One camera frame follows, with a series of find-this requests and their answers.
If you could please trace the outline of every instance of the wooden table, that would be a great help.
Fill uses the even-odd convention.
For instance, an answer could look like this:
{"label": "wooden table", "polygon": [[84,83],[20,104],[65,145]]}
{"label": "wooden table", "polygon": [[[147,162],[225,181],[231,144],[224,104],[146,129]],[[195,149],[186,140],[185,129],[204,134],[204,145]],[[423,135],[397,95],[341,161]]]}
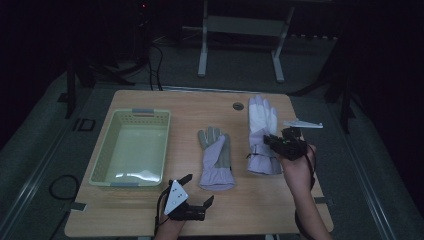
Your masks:
{"label": "wooden table", "polygon": [[[156,203],[161,190],[105,189],[88,180],[112,112],[117,108],[157,108],[171,111],[170,138],[164,181],[193,174],[184,186],[191,205],[201,205],[215,195],[205,221],[189,221],[181,235],[249,235],[296,233],[294,202],[284,176],[254,175],[246,170],[249,154],[249,93],[118,91],[111,103],[98,142],[94,148],[76,202],[87,204],[84,211],[72,211],[65,227],[70,237],[152,236]],[[277,109],[279,129],[283,120],[296,118],[290,99],[281,94],[261,94]],[[244,105],[235,110],[233,104]],[[233,189],[205,191],[198,186],[202,171],[202,149],[197,131],[219,127],[231,138]],[[323,196],[319,182],[312,190]],[[331,231],[333,222],[326,204],[317,204]]]}

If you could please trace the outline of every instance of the glove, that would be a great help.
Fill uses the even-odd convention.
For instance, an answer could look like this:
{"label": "glove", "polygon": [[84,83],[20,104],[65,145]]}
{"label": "glove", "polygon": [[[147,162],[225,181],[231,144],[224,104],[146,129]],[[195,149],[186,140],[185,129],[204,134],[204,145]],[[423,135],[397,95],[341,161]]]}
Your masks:
{"label": "glove", "polygon": [[230,136],[214,127],[208,127],[207,133],[200,130],[197,135],[204,151],[200,187],[211,191],[233,188],[235,181],[231,173]]}
{"label": "glove", "polygon": [[247,170],[259,174],[281,174],[274,151],[264,143],[264,135],[277,134],[277,110],[267,99],[256,95],[249,99],[249,146]]}

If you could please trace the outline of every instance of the gray glove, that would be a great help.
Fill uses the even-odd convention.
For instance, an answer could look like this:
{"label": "gray glove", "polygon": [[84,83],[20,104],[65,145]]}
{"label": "gray glove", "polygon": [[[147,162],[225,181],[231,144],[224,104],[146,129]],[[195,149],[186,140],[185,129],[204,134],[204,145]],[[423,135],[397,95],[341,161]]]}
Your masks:
{"label": "gray glove", "polygon": [[197,135],[204,151],[200,187],[211,191],[233,188],[235,181],[231,173],[230,136],[214,127],[208,127],[206,133],[199,130]]}

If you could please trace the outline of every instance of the white glove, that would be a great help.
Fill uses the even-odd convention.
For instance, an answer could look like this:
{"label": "white glove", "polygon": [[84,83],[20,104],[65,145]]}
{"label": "white glove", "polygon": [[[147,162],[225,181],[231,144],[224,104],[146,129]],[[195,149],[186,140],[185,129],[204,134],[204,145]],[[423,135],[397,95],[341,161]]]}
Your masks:
{"label": "white glove", "polygon": [[249,99],[249,146],[247,170],[260,174],[281,174],[274,151],[264,143],[264,135],[277,134],[277,110],[267,99],[256,95]]}

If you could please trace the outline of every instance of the plastic basket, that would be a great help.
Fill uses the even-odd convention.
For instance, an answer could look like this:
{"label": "plastic basket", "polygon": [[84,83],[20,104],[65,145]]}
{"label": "plastic basket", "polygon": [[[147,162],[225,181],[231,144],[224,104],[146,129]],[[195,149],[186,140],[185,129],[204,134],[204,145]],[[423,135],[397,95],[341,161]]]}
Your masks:
{"label": "plastic basket", "polygon": [[90,184],[160,186],[171,113],[160,109],[114,111],[93,167]]}

